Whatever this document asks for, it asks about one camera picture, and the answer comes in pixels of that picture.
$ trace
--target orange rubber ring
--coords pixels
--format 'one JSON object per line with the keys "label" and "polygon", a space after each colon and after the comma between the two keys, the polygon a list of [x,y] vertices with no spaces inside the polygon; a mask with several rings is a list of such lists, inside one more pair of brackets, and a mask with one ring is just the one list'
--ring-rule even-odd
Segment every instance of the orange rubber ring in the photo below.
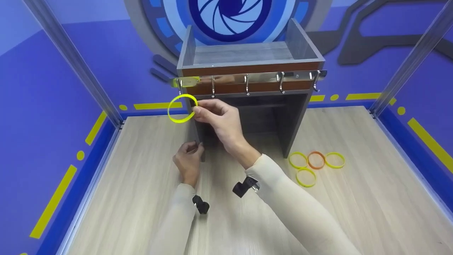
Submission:
{"label": "orange rubber ring", "polygon": [[[313,166],[313,165],[310,163],[310,156],[313,155],[313,154],[318,154],[318,155],[320,155],[320,156],[323,158],[323,165],[322,165],[322,166],[320,166],[320,167],[315,167],[315,166]],[[314,151],[314,152],[311,152],[310,154],[308,154],[307,159],[308,159],[308,160],[307,160],[308,165],[309,165],[311,168],[316,169],[316,170],[323,168],[324,165],[326,164],[326,157],[324,157],[324,155],[323,155],[322,153],[317,152],[317,151]]]}

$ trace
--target yellow stripe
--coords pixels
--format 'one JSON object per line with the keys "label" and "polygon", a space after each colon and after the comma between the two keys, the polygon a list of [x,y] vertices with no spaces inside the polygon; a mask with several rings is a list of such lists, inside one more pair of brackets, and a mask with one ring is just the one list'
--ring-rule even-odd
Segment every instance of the yellow stripe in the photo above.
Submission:
{"label": "yellow stripe", "polygon": [[56,191],[54,192],[52,198],[50,199],[49,203],[44,209],[41,217],[39,218],[38,222],[34,226],[33,230],[31,231],[30,237],[39,239],[43,234],[44,230],[46,229],[47,224],[49,223],[50,219],[52,218],[55,209],[57,208],[58,204],[60,203],[61,198],[63,197],[64,193],[66,192],[67,187],[72,181],[72,178],[76,174],[77,168],[73,165],[70,165],[64,175],[63,179],[61,180],[60,184],[58,185]]}
{"label": "yellow stripe", "polygon": [[322,102],[326,95],[315,95],[310,98],[310,102]]}
{"label": "yellow stripe", "polygon": [[94,126],[91,128],[90,133],[85,138],[85,142],[88,145],[91,145],[93,143],[94,138],[96,137],[97,133],[99,132],[99,129],[101,129],[101,126],[104,123],[106,117],[107,117],[106,112],[102,111],[102,113],[99,115],[99,118],[97,118],[96,123],[94,123]]}
{"label": "yellow stripe", "polygon": [[414,118],[407,124],[426,144],[426,146],[439,158],[439,160],[453,173],[453,158],[434,140],[434,138]]}
{"label": "yellow stripe", "polygon": [[[134,107],[136,110],[154,110],[154,109],[167,109],[170,102],[168,103],[136,103]],[[174,102],[170,108],[182,108],[182,102]]]}
{"label": "yellow stripe", "polygon": [[377,99],[381,93],[362,93],[362,94],[349,94],[346,100],[364,100],[364,99]]}

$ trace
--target hand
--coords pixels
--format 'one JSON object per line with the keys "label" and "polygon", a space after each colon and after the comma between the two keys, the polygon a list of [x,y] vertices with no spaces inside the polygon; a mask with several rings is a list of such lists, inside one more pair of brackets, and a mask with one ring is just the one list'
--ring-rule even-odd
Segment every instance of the hand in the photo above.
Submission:
{"label": "hand", "polygon": [[200,176],[200,158],[203,152],[203,143],[197,146],[194,141],[181,145],[176,155],[173,156],[173,162],[179,169],[183,183],[189,184],[193,188],[197,185]]}
{"label": "hand", "polygon": [[245,168],[253,166],[261,154],[245,140],[242,134],[239,110],[219,99],[198,101],[193,108],[195,120],[209,123],[226,151]]}

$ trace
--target wooden stand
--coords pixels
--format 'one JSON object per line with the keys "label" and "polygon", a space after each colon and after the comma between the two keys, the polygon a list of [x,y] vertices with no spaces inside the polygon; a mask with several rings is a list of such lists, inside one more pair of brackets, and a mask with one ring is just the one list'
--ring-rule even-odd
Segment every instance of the wooden stand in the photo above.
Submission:
{"label": "wooden stand", "polygon": [[[324,58],[296,20],[287,25],[286,39],[259,44],[196,46],[188,26],[178,61],[180,77],[208,76],[193,87],[178,83],[180,93],[197,100],[219,98],[239,109],[244,134],[277,133],[288,157],[316,82],[326,75]],[[193,102],[186,101],[191,111]],[[213,130],[195,120],[194,140],[209,142]]]}

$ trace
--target metal hook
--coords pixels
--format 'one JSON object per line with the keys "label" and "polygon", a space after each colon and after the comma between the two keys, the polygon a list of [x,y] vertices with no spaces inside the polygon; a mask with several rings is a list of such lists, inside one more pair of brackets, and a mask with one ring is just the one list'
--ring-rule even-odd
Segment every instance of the metal hook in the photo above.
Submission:
{"label": "metal hook", "polygon": [[183,93],[182,92],[183,80],[181,80],[180,78],[176,78],[176,83],[178,84],[179,94],[181,95]]}
{"label": "metal hook", "polygon": [[247,93],[247,96],[250,96],[250,93],[249,93],[249,74],[246,74],[244,79],[245,79],[245,82],[246,82],[246,93]]}
{"label": "metal hook", "polygon": [[284,72],[281,72],[280,74],[280,93],[284,94],[283,91],[283,78],[284,78]]}
{"label": "metal hook", "polygon": [[321,71],[318,70],[318,72],[316,73],[316,76],[314,78],[314,82],[313,82],[313,90],[316,91],[316,92],[319,92],[319,89],[316,88],[316,83],[318,82],[318,78],[321,74]]}
{"label": "metal hook", "polygon": [[214,98],[216,96],[216,91],[215,91],[215,88],[214,88],[214,76],[211,75],[211,85],[212,85],[212,95],[211,95],[211,98]]}

